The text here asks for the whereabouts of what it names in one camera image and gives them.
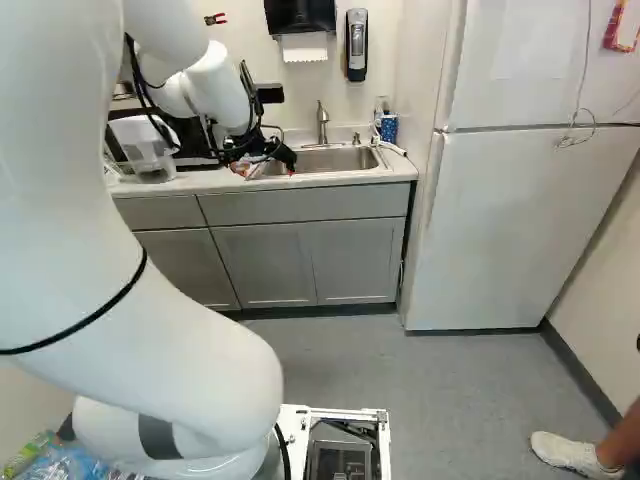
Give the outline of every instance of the refrigerator door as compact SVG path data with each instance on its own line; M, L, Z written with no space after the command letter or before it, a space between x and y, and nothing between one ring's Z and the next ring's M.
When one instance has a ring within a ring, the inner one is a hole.
M640 144L632 127L601 128L589 142L556 150L560 135L435 135L430 161L440 162L440 174L408 330L538 325Z
M591 1L581 104L599 123L640 121L640 49L625 54L602 48L615 2ZM457 69L444 78L438 127L566 123L584 66L588 5L588 0L468 0L466 14L462 9L458 15L457 47L449 45L449 61Z

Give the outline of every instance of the stainless steel sink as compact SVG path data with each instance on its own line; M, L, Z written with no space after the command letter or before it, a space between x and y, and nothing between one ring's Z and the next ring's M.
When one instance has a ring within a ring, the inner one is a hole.
M296 153L298 154L296 175L387 168L380 154L367 146L313 147L297 150ZM253 179L283 175L289 175L284 164L271 161L264 167L260 167Z

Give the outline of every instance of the blue cup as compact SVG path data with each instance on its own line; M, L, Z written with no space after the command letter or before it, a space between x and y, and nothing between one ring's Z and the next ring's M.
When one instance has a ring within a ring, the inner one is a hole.
M382 115L380 121L380 138L383 142L395 144L398 141L398 115Z

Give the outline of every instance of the paper towel dispenser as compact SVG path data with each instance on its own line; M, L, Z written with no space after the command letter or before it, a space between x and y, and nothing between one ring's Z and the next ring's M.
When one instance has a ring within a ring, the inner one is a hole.
M264 0L271 35L335 32L335 0Z

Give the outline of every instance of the red clip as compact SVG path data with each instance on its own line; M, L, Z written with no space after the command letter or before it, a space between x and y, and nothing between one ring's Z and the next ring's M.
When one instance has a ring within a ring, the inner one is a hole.
M215 15L209 15L208 17L204 17L204 22L208 25L222 25L223 23L228 23L225 20L226 13L216 13Z

